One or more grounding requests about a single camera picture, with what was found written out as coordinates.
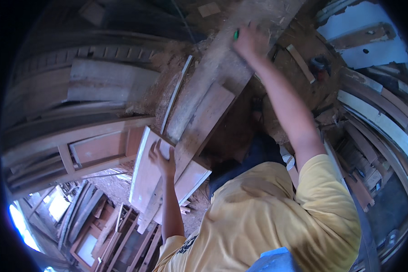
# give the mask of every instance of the right hand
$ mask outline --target right hand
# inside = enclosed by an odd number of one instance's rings
[[[165,157],[160,152],[160,143],[161,139],[157,142],[154,142],[148,152],[148,158],[150,161],[155,164],[160,173],[162,174],[162,178],[166,181],[168,179],[174,180],[175,176],[175,160],[174,160],[174,148],[169,148],[169,160],[165,159]]]
[[[257,30],[257,25],[251,22],[248,26],[239,28],[239,38],[233,43],[234,50],[251,63],[265,57],[269,51],[269,37]]]

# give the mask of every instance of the wooden panel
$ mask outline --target wooden panel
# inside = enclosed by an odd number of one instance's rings
[[[127,157],[137,154],[144,130],[145,127],[131,128],[128,130],[127,146],[125,151],[125,155]]]
[[[153,257],[154,251],[156,250],[159,244],[161,236],[162,236],[162,226],[159,225],[157,228],[156,234],[154,234],[154,238],[151,242],[150,247],[148,248],[147,254],[145,255],[145,258],[143,259],[142,265],[139,268],[138,272],[146,272],[148,268],[148,264],[150,263],[151,258]]]
[[[141,101],[158,72],[107,61],[74,60],[69,101]]]
[[[371,164],[373,164],[374,161],[378,160],[378,156],[376,155],[376,152],[371,144],[353,125],[346,123],[345,129],[352,137],[352,139],[354,139],[355,143],[360,148],[360,151]]]
[[[408,117],[403,114],[394,104],[385,99],[380,93],[375,92],[368,86],[353,80],[352,77],[346,76],[342,73],[342,89],[352,95],[355,95],[369,104],[375,104],[384,112],[388,113],[394,120],[396,120],[403,128],[408,124]]]
[[[116,131],[70,144],[74,159],[82,164],[125,155],[127,131]]]
[[[328,41],[336,51],[364,44],[392,40],[396,37],[393,27],[387,23],[378,23]]]
[[[389,149],[387,149],[386,146],[378,139],[378,137],[376,137],[361,122],[359,122],[349,114],[345,114],[345,117],[347,117],[349,122],[353,124],[386,158],[389,164],[393,167],[393,170],[396,172],[408,196],[408,177],[405,174],[405,171],[403,170],[402,166],[399,164],[396,156]]]
[[[387,135],[408,156],[408,135],[396,123],[380,114],[378,110],[368,103],[345,91],[339,90],[337,98],[355,112],[367,118],[376,130]]]
[[[2,164],[3,166],[10,166],[24,160],[24,158],[30,155],[34,155],[38,152],[51,148],[56,148],[60,144],[68,144],[74,141],[79,141],[114,131],[127,130],[128,128],[152,125],[154,121],[154,117],[130,117],[120,119],[120,121],[100,122],[49,134],[5,151],[2,155]]]
[[[181,90],[178,106],[166,128],[169,139],[174,143],[179,140],[213,82],[221,83],[238,96],[254,74],[246,62],[231,49],[233,33],[239,25],[249,21],[263,22],[262,29],[270,34],[269,43],[273,45],[304,2],[292,1],[287,6],[287,3],[280,0],[242,0],[237,5],[207,48],[188,84]]]
[[[391,91],[382,88],[381,95],[385,97],[388,101],[392,102],[403,114],[408,116],[408,106],[403,103],[403,101],[394,95]]]
[[[296,48],[292,44],[290,44],[289,46],[287,46],[287,51],[290,53],[290,55],[294,58],[296,63],[299,65],[299,67],[301,68],[304,75],[307,77],[310,84],[315,82],[316,78],[310,72],[308,65],[305,63],[304,59],[301,57],[298,50],[296,50]]]
[[[74,173],[76,170],[74,169],[74,163],[71,159],[70,150],[68,149],[68,145],[61,144],[61,145],[58,145],[57,148],[59,149],[60,158],[62,159],[66,172],[68,174]]]

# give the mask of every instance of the lumber stack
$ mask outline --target lumber stack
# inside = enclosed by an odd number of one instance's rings
[[[341,69],[339,111],[348,122],[335,157],[346,184],[368,212],[394,173],[408,197],[408,84],[376,68],[361,72]],[[372,74],[381,77],[373,80]],[[403,224],[395,246],[378,252],[382,264],[397,251],[407,232],[408,224]]]

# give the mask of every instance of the workshop floor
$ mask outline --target workshop floor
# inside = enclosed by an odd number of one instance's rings
[[[161,72],[161,79],[148,93],[144,105],[131,105],[130,111],[132,112],[154,114],[156,116],[154,129],[156,130],[160,129],[169,99],[187,56],[192,54],[194,61],[185,75],[183,86],[187,84],[195,70],[195,60],[199,59],[201,53],[205,53],[205,49],[211,44],[215,34],[223,25],[224,20],[228,18],[238,3],[236,0],[215,2],[220,6],[221,12],[206,18],[202,18],[197,11],[198,6],[206,3],[196,1],[194,4],[185,5],[188,12],[187,19],[200,31],[205,33],[208,39],[198,44],[197,47],[199,50],[196,46],[175,42],[169,44],[163,53],[155,55],[153,65]],[[311,110],[320,109],[336,101],[337,92],[339,90],[338,72],[340,68],[345,65],[338,54],[333,54],[327,49],[321,36],[314,29],[312,14],[316,12],[312,12],[309,8],[314,3],[317,3],[317,1],[312,0],[305,4],[298,13],[297,19],[291,22],[289,28],[285,30],[277,43],[281,45],[282,48],[293,44],[306,61],[314,56],[324,55],[331,62],[331,76],[328,77],[328,75],[326,75],[323,82],[310,84],[298,64],[285,49],[278,51],[274,62],[278,70],[293,84],[296,91]],[[220,160],[228,158],[242,160],[255,132],[255,126],[250,118],[250,101],[253,96],[263,96],[264,94],[264,86],[259,79],[253,77],[217,127],[212,138],[206,145],[206,151],[218,156]],[[288,143],[287,135],[281,128],[267,96],[264,98],[263,106],[263,117],[267,132],[277,143],[284,145],[287,150],[293,154],[293,149]],[[334,122],[334,119],[335,109],[330,109],[318,116],[316,121],[318,121],[320,125],[329,125]],[[332,142],[334,142],[340,137],[340,133],[338,130],[337,132],[330,130],[327,136],[332,138]],[[132,163],[133,162],[131,162],[131,165],[124,165],[123,167],[128,171],[132,171]],[[103,189],[114,204],[124,203],[129,205],[128,195],[130,185],[124,180],[117,177],[109,177],[93,178],[90,179],[90,182],[94,183],[98,188]],[[191,212],[187,215],[182,215],[186,235],[191,234],[201,224],[201,219],[210,205],[207,199],[207,192],[208,187],[207,184],[204,183],[189,199],[191,203],[188,207],[191,208]]]

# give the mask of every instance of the wooden frame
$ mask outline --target wooden frame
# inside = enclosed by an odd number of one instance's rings
[[[372,127],[385,134],[408,157],[408,135],[395,122],[368,103],[343,90],[338,91],[337,99],[347,105],[350,112],[365,119]]]
[[[145,125],[152,125],[155,117],[140,116],[120,119],[119,121],[106,121],[97,124],[84,125],[78,128],[67,129],[59,133],[46,135],[19,146],[11,148],[2,155],[2,164],[5,167],[13,166],[26,160],[30,155],[57,147],[61,144],[83,140],[98,135],[123,131],[128,128],[137,128]]]

